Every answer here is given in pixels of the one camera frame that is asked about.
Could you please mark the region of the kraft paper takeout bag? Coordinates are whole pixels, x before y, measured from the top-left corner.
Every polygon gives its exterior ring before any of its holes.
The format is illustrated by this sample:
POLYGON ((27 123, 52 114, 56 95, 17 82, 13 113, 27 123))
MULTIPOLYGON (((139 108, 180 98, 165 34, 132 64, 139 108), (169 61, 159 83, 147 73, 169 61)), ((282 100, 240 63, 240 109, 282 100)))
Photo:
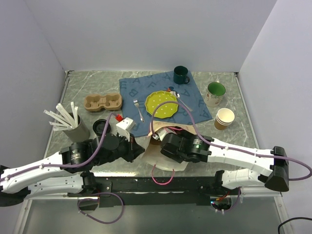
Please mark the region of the kraft paper takeout bag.
MULTIPOLYGON (((162 122, 162 121, 153 122, 153 128, 155 132, 158 131, 160 128, 164 128, 164 127, 170 129, 172 133, 176 133, 176 134, 182 130, 186 130, 188 133, 195 134, 195 129, 192 125, 174 124, 174 123, 162 122)), ((173 180, 175 172, 184 171, 188 165, 188 162, 184 161, 182 163, 178 163, 164 156, 160 152, 161 150, 160 141, 155 140, 152 137, 152 132, 150 132, 148 136, 151 137, 150 144, 147 148, 147 151, 144 153, 142 160, 153 166, 151 176, 152 176, 152 180, 154 181, 154 183, 158 185, 162 185, 162 186, 168 185, 173 180), (155 168, 161 169, 163 171, 171 171, 172 172, 171 178, 167 182, 157 182, 153 176, 155 168)))

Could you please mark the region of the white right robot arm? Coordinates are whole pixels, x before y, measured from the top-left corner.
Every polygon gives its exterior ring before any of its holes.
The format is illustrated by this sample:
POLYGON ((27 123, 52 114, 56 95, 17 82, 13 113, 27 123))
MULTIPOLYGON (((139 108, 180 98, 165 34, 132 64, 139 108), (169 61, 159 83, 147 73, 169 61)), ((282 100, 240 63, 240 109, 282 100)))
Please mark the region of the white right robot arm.
POLYGON ((237 187, 260 185, 276 192, 289 191, 289 164, 285 149, 279 146, 260 150, 228 144, 210 136, 181 131, 160 138, 161 153, 178 162, 225 163, 236 171, 222 169, 215 175, 214 191, 225 194, 237 187))

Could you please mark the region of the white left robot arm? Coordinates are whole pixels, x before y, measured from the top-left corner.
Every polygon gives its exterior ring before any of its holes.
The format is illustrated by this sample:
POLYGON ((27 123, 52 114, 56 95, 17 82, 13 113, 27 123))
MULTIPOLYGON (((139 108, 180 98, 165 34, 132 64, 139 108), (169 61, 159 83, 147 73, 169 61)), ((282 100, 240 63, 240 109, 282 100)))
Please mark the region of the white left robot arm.
POLYGON ((0 167, 0 205, 14 206, 25 199, 58 193, 91 196, 99 184, 91 172, 95 166, 122 158, 133 162, 145 149, 134 136, 106 134, 104 139, 88 139, 40 161, 17 167, 0 167))

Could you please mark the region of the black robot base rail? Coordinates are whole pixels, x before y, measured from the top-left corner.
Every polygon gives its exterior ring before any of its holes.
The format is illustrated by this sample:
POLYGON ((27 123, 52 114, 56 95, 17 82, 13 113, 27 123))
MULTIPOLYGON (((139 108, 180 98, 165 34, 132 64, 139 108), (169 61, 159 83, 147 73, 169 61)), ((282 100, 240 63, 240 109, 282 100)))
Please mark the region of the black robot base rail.
POLYGON ((228 198, 238 195, 238 188, 223 188, 221 182, 212 176, 174 177, 168 185, 158 185, 150 177, 95 177, 87 179, 87 190, 69 197, 99 196, 99 206, 113 207, 120 201, 109 193, 121 197, 124 205, 176 205, 196 204, 209 206, 212 197, 228 198))

